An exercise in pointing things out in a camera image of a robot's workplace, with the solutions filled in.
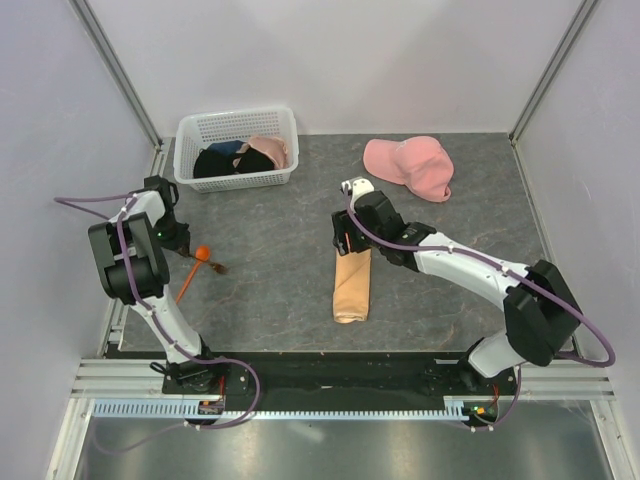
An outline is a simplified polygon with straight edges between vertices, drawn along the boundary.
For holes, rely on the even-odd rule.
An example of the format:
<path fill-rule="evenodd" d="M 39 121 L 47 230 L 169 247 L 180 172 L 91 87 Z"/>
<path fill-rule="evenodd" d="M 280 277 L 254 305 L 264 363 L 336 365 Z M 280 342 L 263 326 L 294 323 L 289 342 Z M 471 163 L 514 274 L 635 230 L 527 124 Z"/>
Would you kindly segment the orange handled spoon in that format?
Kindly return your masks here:
<path fill-rule="evenodd" d="M 190 287 L 194 277 L 196 276 L 197 272 L 199 271 L 199 269 L 208 264 L 209 260 L 211 258 L 211 250 L 208 246 L 206 245 L 200 245 L 196 248 L 195 253 L 192 255 L 193 259 L 195 260 L 195 263 L 190 271 L 190 273 L 188 274 L 188 276 L 186 277 L 177 297 L 176 297 L 176 303 L 179 304 L 180 301 L 183 299 L 185 293 L 187 292 L 188 288 Z"/>

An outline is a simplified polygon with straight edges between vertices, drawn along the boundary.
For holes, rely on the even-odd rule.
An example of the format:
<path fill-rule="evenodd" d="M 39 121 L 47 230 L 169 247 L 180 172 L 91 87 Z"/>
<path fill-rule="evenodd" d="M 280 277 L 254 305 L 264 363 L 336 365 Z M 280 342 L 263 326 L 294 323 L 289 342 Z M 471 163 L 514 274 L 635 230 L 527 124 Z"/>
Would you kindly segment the peach cloth napkin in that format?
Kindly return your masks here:
<path fill-rule="evenodd" d="M 336 254 L 333 318 L 340 324 L 368 319 L 370 305 L 371 251 Z"/>

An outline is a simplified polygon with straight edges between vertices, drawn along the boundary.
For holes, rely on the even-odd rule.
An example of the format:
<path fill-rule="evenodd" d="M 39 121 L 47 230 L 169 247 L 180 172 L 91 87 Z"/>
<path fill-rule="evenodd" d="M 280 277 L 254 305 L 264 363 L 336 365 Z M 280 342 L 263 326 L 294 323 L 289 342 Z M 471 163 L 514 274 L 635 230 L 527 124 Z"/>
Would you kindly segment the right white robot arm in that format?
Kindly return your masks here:
<path fill-rule="evenodd" d="M 579 326 L 579 308 L 554 264 L 528 266 L 465 247 L 432 226 L 404 221 L 380 191 L 353 205 L 331 215 L 340 255 L 376 249 L 389 263 L 454 283 L 503 313 L 503 329 L 474 343 L 460 362 L 457 377 L 465 391 L 481 393 L 522 363 L 549 365 Z"/>

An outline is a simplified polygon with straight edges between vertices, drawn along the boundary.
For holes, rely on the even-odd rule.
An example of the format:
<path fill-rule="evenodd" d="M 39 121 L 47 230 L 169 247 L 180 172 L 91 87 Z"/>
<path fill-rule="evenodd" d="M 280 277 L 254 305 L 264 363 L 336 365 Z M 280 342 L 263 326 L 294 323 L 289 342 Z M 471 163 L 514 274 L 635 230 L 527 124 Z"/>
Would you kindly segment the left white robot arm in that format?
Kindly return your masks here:
<path fill-rule="evenodd" d="M 189 226 L 176 219 L 177 185 L 161 176 L 144 179 L 142 189 L 124 197 L 119 212 L 88 230 L 101 285 L 144 318 L 160 341 L 171 366 L 191 362 L 185 382 L 208 393 L 219 382 L 219 369 L 204 360 L 205 344 L 188 325 L 170 289 L 167 251 L 190 253 Z"/>

